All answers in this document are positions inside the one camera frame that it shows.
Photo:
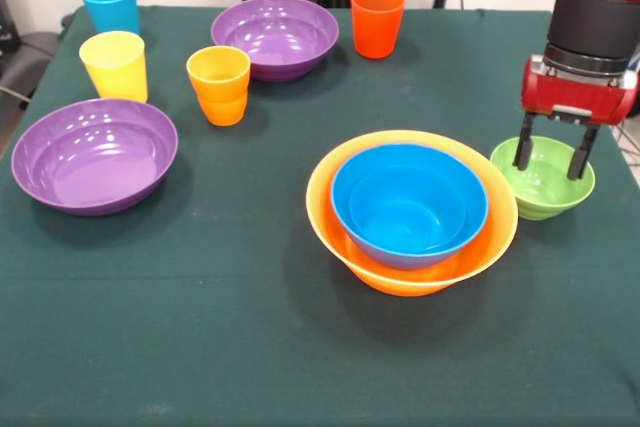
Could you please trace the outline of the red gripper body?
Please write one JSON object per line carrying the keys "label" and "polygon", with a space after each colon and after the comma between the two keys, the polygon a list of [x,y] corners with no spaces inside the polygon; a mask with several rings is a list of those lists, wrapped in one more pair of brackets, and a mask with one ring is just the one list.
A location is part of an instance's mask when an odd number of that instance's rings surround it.
{"label": "red gripper body", "polygon": [[612,78],[584,77],[557,70],[541,55],[532,55],[524,69],[521,103],[524,111],[555,120],[614,125],[630,112],[638,91],[635,70]]}

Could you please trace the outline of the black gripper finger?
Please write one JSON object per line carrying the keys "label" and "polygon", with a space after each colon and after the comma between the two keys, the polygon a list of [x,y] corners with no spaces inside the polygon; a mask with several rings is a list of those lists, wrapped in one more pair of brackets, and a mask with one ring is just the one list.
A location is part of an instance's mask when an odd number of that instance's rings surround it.
{"label": "black gripper finger", "polygon": [[513,160],[513,166],[518,170],[526,170],[531,157],[533,142],[531,134],[535,121],[535,114],[526,112],[523,118],[519,140]]}
{"label": "black gripper finger", "polygon": [[592,147],[596,141],[598,134],[597,125],[588,125],[582,138],[580,146],[574,150],[568,171],[567,178],[569,180],[581,179],[588,164],[588,159]]}

